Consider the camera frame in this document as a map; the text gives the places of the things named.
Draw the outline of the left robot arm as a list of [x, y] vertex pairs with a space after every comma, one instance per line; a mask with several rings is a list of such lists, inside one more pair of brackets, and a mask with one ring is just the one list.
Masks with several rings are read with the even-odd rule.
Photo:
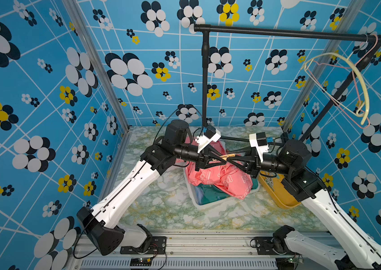
[[120, 224], [121, 217], [142, 192], [173, 167], [178, 159], [193, 164], [196, 170], [226, 164], [226, 159], [211, 145], [220, 137], [220, 131], [213, 126], [202, 128], [202, 134], [194, 139], [186, 121], [176, 119], [168, 124], [164, 135], [154, 139], [113, 191], [91, 208], [82, 207], [78, 211], [82, 231], [95, 249], [103, 256], [122, 246], [132, 247], [138, 253], [148, 251], [152, 234], [142, 225]]

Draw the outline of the green jacket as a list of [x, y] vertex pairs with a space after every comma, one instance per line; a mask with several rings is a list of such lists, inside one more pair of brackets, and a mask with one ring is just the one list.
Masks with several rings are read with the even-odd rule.
[[215, 185], [199, 184], [195, 187], [195, 191], [199, 205], [214, 203], [230, 196]]

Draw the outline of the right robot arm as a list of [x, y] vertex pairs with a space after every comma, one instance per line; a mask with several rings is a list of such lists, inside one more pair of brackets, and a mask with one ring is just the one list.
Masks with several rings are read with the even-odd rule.
[[306, 145], [290, 139], [277, 154], [265, 153], [258, 145], [232, 151], [227, 162], [256, 176], [282, 174], [286, 191], [313, 213], [338, 241], [336, 249], [284, 225], [273, 234], [276, 250], [301, 254], [329, 270], [381, 270], [381, 245], [361, 229], [334, 201], [326, 185], [306, 164], [312, 157]]

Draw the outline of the small black electronics board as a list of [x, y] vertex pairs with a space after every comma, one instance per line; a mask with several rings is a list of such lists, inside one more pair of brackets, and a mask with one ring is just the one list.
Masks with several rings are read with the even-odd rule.
[[153, 258], [131, 258], [131, 268], [150, 268], [153, 263]]

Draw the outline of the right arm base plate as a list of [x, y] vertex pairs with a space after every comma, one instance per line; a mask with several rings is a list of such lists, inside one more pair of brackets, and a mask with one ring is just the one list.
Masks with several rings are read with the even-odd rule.
[[293, 256], [295, 253], [287, 248], [283, 248], [278, 240], [273, 237], [255, 237], [250, 241], [252, 248], [256, 249], [258, 255], [288, 255]]

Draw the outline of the yellow plastic tray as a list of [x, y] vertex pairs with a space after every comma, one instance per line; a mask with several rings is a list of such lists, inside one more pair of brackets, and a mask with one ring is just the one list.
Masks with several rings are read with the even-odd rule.
[[282, 185], [283, 174], [269, 173], [261, 171], [258, 181], [265, 191], [274, 200], [276, 205], [282, 209], [293, 209], [301, 203], [298, 202]]

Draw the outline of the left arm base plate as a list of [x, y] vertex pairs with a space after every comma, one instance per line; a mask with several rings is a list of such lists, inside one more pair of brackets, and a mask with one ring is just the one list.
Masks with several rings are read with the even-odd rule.
[[148, 237], [141, 246], [131, 247], [122, 246], [120, 254], [122, 255], [164, 255], [167, 244], [167, 237], [165, 236], [151, 236]]

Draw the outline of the black clothes rack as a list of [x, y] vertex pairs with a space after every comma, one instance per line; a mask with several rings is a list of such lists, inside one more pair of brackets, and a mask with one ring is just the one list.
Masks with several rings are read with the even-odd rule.
[[364, 34], [346, 34], [346, 33], [327, 33], [327, 32], [308, 32], [298, 30], [281, 30], [281, 29], [265, 29], [265, 28], [244, 28], [244, 27], [225, 27], [215, 26], [209, 24], [197, 24], [194, 27], [196, 32], [201, 32], [202, 41], [202, 126], [207, 127], [207, 80], [208, 80], [208, 54], [210, 52], [210, 33], [233, 33], [233, 34], [247, 34], [258, 36], [274, 36], [274, 37], [294, 37], [294, 38], [308, 38], [308, 39], [327, 39], [335, 41], [375, 41], [376, 48], [370, 50], [371, 53], [376, 52], [377, 48], [381, 46], [381, 35], [378, 36], [365, 36]]

